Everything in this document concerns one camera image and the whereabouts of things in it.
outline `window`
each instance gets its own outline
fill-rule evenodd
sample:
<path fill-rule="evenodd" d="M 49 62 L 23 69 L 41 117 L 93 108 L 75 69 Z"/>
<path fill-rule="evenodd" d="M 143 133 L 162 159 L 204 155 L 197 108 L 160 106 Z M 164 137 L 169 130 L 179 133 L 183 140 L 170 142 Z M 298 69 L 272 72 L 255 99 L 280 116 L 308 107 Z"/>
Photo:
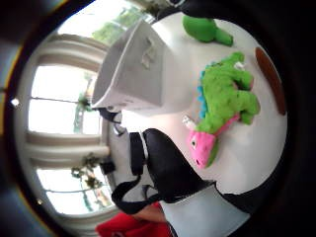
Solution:
<path fill-rule="evenodd" d="M 67 65 L 40 65 L 31 93 L 29 130 L 99 134 L 100 116 L 88 104 L 96 73 Z"/>
<path fill-rule="evenodd" d="M 113 206 L 111 188 L 100 167 L 84 172 L 80 178 L 71 169 L 37 169 L 39 180 L 57 212 L 63 214 L 86 214 Z M 88 180 L 94 178 L 98 185 L 92 188 Z"/>

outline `plush toy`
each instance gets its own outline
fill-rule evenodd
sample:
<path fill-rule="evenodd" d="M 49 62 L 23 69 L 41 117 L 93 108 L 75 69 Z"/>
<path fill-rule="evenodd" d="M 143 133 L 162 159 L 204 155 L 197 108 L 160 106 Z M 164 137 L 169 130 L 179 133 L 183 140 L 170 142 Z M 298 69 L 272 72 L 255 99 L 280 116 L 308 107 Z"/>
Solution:
<path fill-rule="evenodd" d="M 183 26 L 187 34 L 196 40 L 211 42 L 213 40 L 231 46 L 233 37 L 220 29 L 213 19 L 183 17 Z"/>
<path fill-rule="evenodd" d="M 197 125 L 189 117 L 183 120 L 190 129 L 188 144 L 199 168 L 208 167 L 214 160 L 221 132 L 238 119 L 251 124 L 260 111 L 256 95 L 249 92 L 253 76 L 244 70 L 243 61 L 244 54 L 234 52 L 201 72 L 197 87 L 201 120 Z"/>

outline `brown object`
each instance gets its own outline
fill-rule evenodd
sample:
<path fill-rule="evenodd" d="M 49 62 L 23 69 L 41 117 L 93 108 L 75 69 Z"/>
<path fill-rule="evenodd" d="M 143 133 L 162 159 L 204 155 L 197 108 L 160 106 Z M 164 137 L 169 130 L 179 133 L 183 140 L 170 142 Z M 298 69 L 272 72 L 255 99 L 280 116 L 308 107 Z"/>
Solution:
<path fill-rule="evenodd" d="M 277 71 L 275 70 L 273 63 L 270 61 L 268 56 L 259 47 L 256 47 L 256 58 L 260 69 L 264 73 L 271 89 L 273 90 L 277 110 L 281 115 L 284 116 L 286 114 L 285 97 L 282 85 L 280 84 L 280 79 L 277 75 Z"/>

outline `black and white object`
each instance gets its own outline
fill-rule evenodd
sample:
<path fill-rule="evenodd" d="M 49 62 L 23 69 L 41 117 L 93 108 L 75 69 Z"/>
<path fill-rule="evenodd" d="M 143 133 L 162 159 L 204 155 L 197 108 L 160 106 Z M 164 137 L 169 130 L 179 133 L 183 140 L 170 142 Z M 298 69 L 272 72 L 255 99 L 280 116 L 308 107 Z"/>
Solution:
<path fill-rule="evenodd" d="M 112 194 L 114 203 L 125 213 L 135 214 L 146 205 L 160 201 L 169 225 L 179 237 L 231 234 L 262 204 L 274 180 L 272 174 L 249 192 L 222 194 L 215 181 L 199 177 L 173 141 L 160 130 L 149 128 L 141 135 L 132 132 L 129 138 L 130 166 L 137 178 L 117 186 Z M 123 200 L 139 183 L 145 164 L 157 194 L 143 201 Z"/>

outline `red fabric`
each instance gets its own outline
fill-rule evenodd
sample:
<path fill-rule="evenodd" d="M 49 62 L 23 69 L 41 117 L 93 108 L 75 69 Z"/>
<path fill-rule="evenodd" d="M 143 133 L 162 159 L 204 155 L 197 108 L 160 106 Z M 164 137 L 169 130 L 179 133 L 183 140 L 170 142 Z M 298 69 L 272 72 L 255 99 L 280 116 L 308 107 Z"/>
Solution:
<path fill-rule="evenodd" d="M 160 208 L 158 202 L 153 205 Z M 124 237 L 171 237 L 166 223 L 139 221 L 123 212 L 120 212 L 111 220 L 99 224 L 96 231 L 102 237 L 112 237 L 115 232 L 122 233 Z"/>

